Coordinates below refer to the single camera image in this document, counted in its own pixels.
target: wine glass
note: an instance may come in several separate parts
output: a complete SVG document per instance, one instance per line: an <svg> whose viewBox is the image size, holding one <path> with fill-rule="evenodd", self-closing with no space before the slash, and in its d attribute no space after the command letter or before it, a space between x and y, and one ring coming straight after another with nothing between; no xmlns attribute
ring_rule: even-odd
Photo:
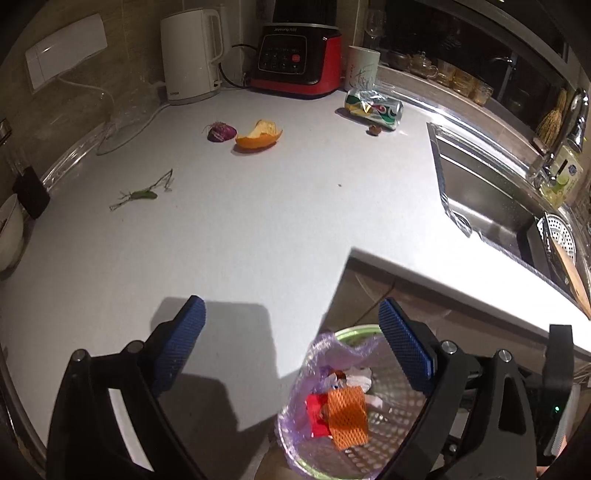
<svg viewBox="0 0 591 480"><path fill-rule="evenodd" d="M368 8L365 12L365 32L371 37L371 46L374 47L376 38L384 35L386 12L376 8Z"/></svg>

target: small brown nut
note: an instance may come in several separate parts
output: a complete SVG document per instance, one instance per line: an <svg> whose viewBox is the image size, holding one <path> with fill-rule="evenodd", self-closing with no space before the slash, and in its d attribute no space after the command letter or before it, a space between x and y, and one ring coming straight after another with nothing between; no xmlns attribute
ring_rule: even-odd
<svg viewBox="0 0 591 480"><path fill-rule="evenodd" d="M377 137L382 132L382 128L377 125L370 125L368 134L372 137Z"/></svg>

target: crushed soda can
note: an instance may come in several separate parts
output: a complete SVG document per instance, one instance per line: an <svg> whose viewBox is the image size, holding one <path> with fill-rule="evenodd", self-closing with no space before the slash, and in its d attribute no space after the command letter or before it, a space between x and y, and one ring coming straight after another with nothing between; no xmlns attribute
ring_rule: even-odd
<svg viewBox="0 0 591 480"><path fill-rule="evenodd" d="M353 115L394 130L400 123L404 105L400 100L375 90L351 89L345 98L345 108Z"/></svg>

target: glassware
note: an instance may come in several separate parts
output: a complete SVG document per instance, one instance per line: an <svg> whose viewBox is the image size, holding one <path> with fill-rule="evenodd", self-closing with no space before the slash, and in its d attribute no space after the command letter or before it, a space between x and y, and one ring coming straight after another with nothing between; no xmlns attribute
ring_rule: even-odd
<svg viewBox="0 0 591 480"><path fill-rule="evenodd" d="M437 70L437 78L435 81L444 87L451 87L453 76L456 73L456 66L443 61L442 59L437 59Z"/></svg>
<svg viewBox="0 0 591 480"><path fill-rule="evenodd" d="M470 98L475 104L484 106L487 100L491 97L493 88L481 80L476 80L476 84Z"/></svg>
<svg viewBox="0 0 591 480"><path fill-rule="evenodd" d="M469 73L456 69L456 73L453 76L452 88L454 92L467 97L472 93L475 81L476 79Z"/></svg>
<svg viewBox="0 0 591 480"><path fill-rule="evenodd" d="M388 52L388 65L392 69L407 72L410 69L410 55L405 55L398 51Z"/></svg>
<svg viewBox="0 0 591 480"><path fill-rule="evenodd" d="M371 37L371 47L374 48L376 38L384 36L386 12L375 8L368 8L365 12L365 32Z"/></svg>
<svg viewBox="0 0 591 480"><path fill-rule="evenodd" d="M425 56L425 52L413 55L410 60L410 71L424 79L434 79L438 70L435 65L431 65L431 60Z"/></svg>

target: white bowl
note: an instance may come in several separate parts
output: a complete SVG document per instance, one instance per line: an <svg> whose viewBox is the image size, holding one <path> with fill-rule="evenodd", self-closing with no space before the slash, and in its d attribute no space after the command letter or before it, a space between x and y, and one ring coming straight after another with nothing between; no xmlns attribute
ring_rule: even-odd
<svg viewBox="0 0 591 480"><path fill-rule="evenodd" d="M17 262L23 246L24 223L16 193L10 195L0 207L0 225L4 220L7 222L0 231L0 271L12 267Z"/></svg>

